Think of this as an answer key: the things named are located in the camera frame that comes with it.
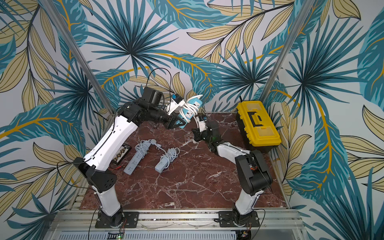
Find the teal power strip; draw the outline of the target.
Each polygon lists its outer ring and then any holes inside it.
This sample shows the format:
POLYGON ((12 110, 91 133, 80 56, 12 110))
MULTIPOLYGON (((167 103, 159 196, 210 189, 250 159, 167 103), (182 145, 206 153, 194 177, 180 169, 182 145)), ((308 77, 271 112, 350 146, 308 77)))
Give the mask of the teal power strip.
POLYGON ((191 119, 195 118, 198 115, 198 112, 203 105, 203 102, 200 100, 202 96, 203 95, 196 95, 190 97, 189 99, 187 99, 186 103, 181 107, 179 117, 186 121, 186 124, 180 127, 181 129, 183 129, 191 121, 191 119))

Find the short grey power strip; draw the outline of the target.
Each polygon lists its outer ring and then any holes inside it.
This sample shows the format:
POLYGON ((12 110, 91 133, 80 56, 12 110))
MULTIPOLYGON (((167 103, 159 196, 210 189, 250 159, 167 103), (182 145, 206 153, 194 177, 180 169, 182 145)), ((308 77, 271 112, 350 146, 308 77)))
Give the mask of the short grey power strip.
POLYGON ((172 152, 167 152, 163 154, 160 158, 160 161, 155 166, 155 170, 158 173, 162 173, 164 169, 169 167, 169 165, 173 160, 174 160, 174 154, 172 152))

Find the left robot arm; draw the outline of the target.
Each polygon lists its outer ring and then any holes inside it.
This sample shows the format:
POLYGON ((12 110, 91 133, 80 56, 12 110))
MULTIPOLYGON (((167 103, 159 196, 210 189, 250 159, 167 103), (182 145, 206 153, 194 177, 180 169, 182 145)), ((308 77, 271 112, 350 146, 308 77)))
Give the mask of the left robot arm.
POLYGON ((166 129, 178 127, 177 121, 185 122, 175 112, 186 103, 183 97, 173 94, 170 103, 160 109, 162 97, 163 93, 145 87, 140 98, 127 102, 118 109, 112 126, 96 146, 84 157, 73 161, 74 166, 96 191, 102 206, 101 211, 107 218, 120 218, 123 215, 115 190, 117 176, 109 167, 125 140, 144 122, 161 123, 166 129))

